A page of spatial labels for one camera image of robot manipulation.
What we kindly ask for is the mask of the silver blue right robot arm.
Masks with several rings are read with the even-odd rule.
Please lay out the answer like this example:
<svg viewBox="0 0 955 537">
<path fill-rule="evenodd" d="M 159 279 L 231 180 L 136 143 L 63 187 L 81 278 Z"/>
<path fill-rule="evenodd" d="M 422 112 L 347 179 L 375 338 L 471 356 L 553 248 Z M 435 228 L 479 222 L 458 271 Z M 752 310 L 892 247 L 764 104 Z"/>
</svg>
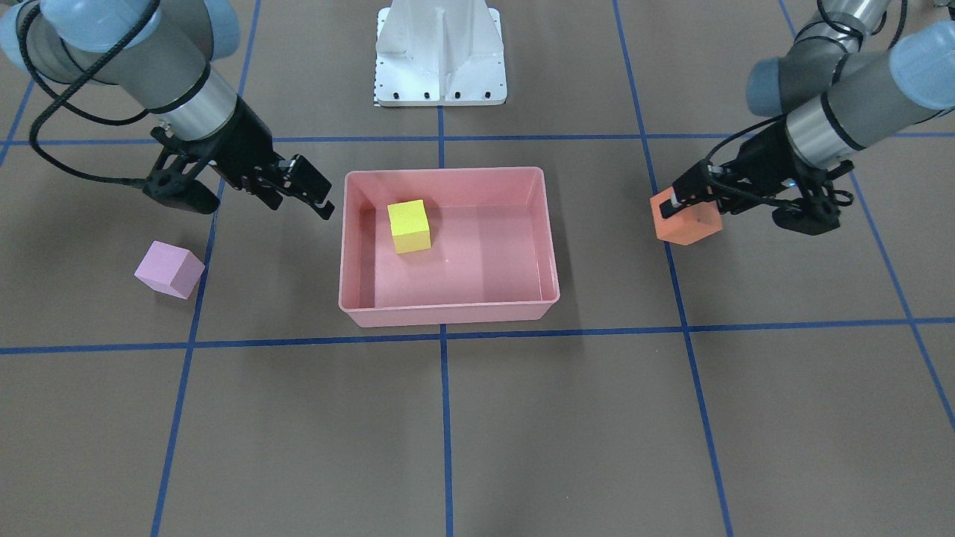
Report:
<svg viewBox="0 0 955 537">
<path fill-rule="evenodd" d="M 265 123 L 213 67 L 240 38 L 228 1 L 7 1 L 2 14 L 4 55 L 51 99 L 28 144 L 52 166 L 200 214 L 219 208 L 198 179 L 212 168 L 270 210 L 297 198 L 327 220 L 330 181 L 306 157 L 276 153 Z M 110 126 L 152 116 L 151 135 L 163 149 L 143 177 L 76 170 L 39 143 L 40 129 L 61 110 Z"/>
</svg>

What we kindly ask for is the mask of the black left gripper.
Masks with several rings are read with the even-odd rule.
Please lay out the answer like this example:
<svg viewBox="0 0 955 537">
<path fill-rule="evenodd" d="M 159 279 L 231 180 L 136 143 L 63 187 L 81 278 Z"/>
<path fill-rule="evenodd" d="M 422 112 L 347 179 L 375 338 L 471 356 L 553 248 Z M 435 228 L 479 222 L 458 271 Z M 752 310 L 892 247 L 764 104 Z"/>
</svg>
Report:
<svg viewBox="0 0 955 537">
<path fill-rule="evenodd" d="M 801 197 L 801 186 L 839 179 L 854 169 L 850 160 L 836 168 L 803 162 L 792 148 L 782 118 L 758 122 L 722 140 L 671 186 L 660 203 L 664 219 L 706 205 L 722 214 L 737 215 L 760 205 L 787 207 Z"/>
</svg>

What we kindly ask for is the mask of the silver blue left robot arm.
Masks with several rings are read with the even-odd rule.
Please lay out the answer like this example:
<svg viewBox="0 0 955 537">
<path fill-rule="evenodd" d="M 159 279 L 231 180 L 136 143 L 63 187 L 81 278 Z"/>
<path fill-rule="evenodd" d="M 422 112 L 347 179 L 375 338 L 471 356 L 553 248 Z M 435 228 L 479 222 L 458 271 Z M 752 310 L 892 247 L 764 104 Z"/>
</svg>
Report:
<svg viewBox="0 0 955 537">
<path fill-rule="evenodd" d="M 707 154 L 652 203 L 659 223 L 693 207 L 738 214 L 773 208 L 774 223 L 806 235 L 839 227 L 853 195 L 833 181 L 853 169 L 851 157 L 887 137 L 952 112 L 952 19 L 895 37 L 866 52 L 886 1 L 818 1 L 815 16 L 783 57 L 754 65 L 747 85 L 757 125 L 730 162 Z"/>
</svg>

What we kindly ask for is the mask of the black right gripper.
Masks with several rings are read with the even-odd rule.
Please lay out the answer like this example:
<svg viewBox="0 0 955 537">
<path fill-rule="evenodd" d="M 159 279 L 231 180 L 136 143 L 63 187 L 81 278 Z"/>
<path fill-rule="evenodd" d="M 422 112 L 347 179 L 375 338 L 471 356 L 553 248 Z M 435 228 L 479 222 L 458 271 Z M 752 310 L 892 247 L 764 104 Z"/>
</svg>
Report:
<svg viewBox="0 0 955 537">
<path fill-rule="evenodd" d="M 229 186 L 245 190 L 272 211 L 286 196 L 303 201 L 322 220 L 331 220 L 332 183 L 304 155 L 286 160 L 276 153 L 272 133 L 242 98 L 233 95 L 228 104 L 228 116 L 206 136 L 184 139 L 174 125 L 154 127 L 151 136 L 163 149 L 205 160 Z"/>
</svg>

